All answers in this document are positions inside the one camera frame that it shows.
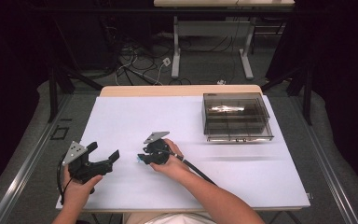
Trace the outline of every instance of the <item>table leg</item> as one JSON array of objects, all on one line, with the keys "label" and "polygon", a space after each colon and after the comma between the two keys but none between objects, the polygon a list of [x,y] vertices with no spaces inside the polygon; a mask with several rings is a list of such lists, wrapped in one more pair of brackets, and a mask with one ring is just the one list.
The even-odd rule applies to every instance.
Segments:
[{"label": "table leg", "polygon": [[251,47],[251,41],[252,41],[254,29],[255,29],[255,18],[251,18],[250,24],[248,27],[248,31],[247,31],[247,35],[246,35],[244,49],[240,49],[240,56],[241,56],[243,71],[245,72],[245,76],[247,79],[254,78],[252,69],[251,69],[251,65],[249,64],[249,59],[248,59],[248,52],[249,52],[249,48]]},{"label": "table leg", "polygon": [[178,34],[178,18],[173,17],[173,62],[172,62],[172,78],[179,78],[179,34]]}]

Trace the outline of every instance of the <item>white table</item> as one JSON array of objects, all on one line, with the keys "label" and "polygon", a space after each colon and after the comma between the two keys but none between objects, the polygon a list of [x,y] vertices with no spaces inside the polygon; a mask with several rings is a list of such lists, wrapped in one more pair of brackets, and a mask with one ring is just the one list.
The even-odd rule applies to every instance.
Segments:
[{"label": "white table", "polygon": [[[294,0],[155,0],[155,7],[272,7],[291,8]],[[172,78],[179,77],[180,49],[179,36],[245,36],[244,48],[240,49],[242,67],[247,79],[253,79],[248,52],[255,29],[255,18],[249,21],[179,21],[173,18],[174,53]]]},{"label": "white table", "polygon": [[99,147],[89,155],[90,161],[106,160],[117,149],[120,158],[113,164],[113,172],[96,186],[84,210],[203,211],[185,188],[137,161],[146,137],[161,131],[171,132],[167,137],[179,146],[188,161],[254,209],[286,211],[310,206],[266,96],[274,134],[271,141],[230,145],[206,141],[202,131],[202,93],[238,91],[260,92],[260,89],[257,86],[105,88],[92,109],[81,144],[98,143]]}]

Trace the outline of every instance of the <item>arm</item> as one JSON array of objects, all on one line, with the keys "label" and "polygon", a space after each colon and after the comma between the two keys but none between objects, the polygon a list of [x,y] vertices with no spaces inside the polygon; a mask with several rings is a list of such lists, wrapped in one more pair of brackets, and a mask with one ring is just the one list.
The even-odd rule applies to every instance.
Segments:
[{"label": "arm", "polygon": [[[174,153],[183,156],[176,144],[169,139],[165,139],[165,141]],[[246,202],[192,173],[174,156],[170,156],[164,165],[154,163],[150,165],[155,171],[161,172],[183,185],[201,203],[216,223],[264,223]]]},{"label": "arm", "polygon": [[61,212],[54,219],[53,224],[60,223],[76,223],[77,217],[87,202],[90,192],[94,186],[103,179],[101,175],[96,175],[85,184],[76,183],[70,180],[68,167],[65,166],[63,184],[66,186],[65,203],[62,206]]}]

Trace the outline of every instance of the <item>transparent container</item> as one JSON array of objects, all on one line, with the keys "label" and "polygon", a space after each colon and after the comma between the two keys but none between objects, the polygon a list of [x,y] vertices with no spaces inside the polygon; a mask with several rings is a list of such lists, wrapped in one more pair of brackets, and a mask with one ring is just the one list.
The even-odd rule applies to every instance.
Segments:
[{"label": "transparent container", "polygon": [[258,92],[204,93],[204,134],[213,142],[268,141],[269,112]]}]

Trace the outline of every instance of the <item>black backdrop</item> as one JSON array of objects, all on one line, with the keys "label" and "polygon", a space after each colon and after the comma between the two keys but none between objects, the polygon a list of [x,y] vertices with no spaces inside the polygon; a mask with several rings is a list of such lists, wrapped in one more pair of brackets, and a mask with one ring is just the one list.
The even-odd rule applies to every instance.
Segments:
[{"label": "black backdrop", "polygon": [[33,34],[18,5],[0,1],[0,174],[31,120],[37,86],[48,79]]},{"label": "black backdrop", "polygon": [[358,1],[295,1],[296,9],[328,9],[331,16],[291,19],[266,77],[279,78],[314,59],[312,89],[324,98],[335,144],[358,174]]}]

